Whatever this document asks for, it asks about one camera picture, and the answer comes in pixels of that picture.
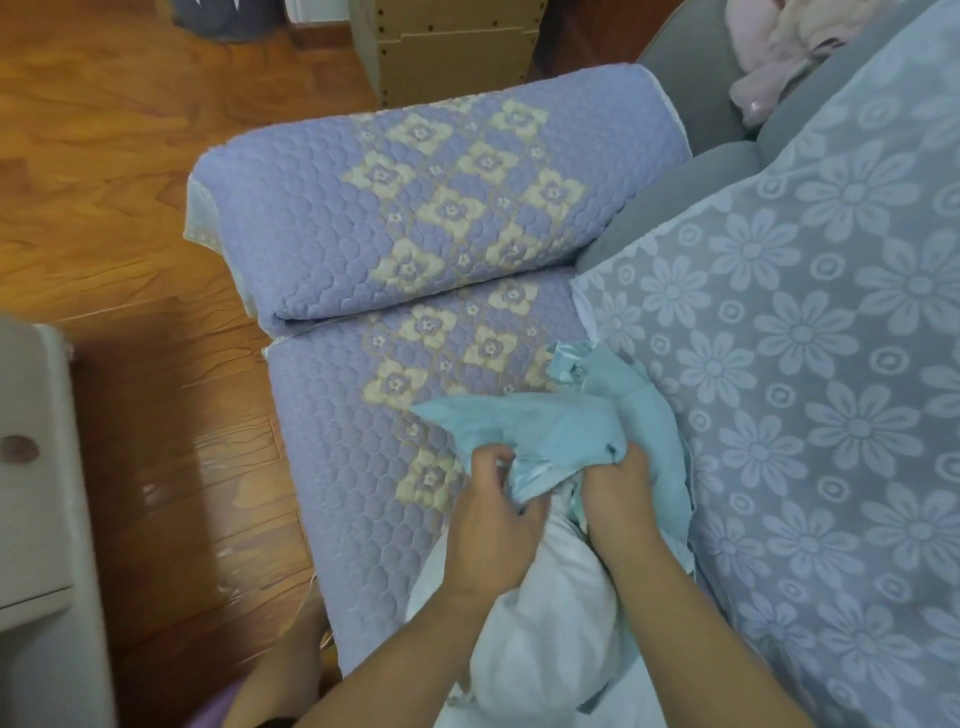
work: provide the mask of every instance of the pink fabric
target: pink fabric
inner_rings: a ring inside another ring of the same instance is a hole
[[[898,0],[727,0],[727,27],[746,72],[730,89],[743,123],[758,126],[817,57],[856,36]]]

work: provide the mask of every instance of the wood grain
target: wood grain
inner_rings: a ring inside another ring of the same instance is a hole
[[[37,0],[0,24],[0,310],[77,349],[124,725],[182,725],[312,572],[267,339],[223,260],[181,238],[187,175],[248,129],[374,105],[349,49],[210,43],[155,0]]]
[[[633,63],[683,0],[550,0],[537,65],[548,76]]]

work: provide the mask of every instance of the white fabric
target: white fabric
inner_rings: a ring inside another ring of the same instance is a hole
[[[533,566],[519,589],[494,604],[470,658],[470,691],[453,689],[437,728],[662,725],[642,660],[592,716],[576,713],[619,674],[620,633],[613,584],[566,508],[564,497],[552,497]],[[443,581],[445,558],[446,531],[414,584],[408,621]]]

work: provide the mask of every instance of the gray storage basket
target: gray storage basket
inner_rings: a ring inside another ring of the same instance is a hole
[[[257,40],[283,22],[281,0],[170,0],[175,22],[223,42]]]

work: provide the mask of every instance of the wooden cabinet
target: wooden cabinet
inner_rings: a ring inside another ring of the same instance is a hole
[[[382,108],[526,80],[546,0],[350,0],[353,45]]]
[[[0,726],[113,725],[67,347],[0,316]]]
[[[0,628],[71,586],[45,354],[33,327],[0,324]]]

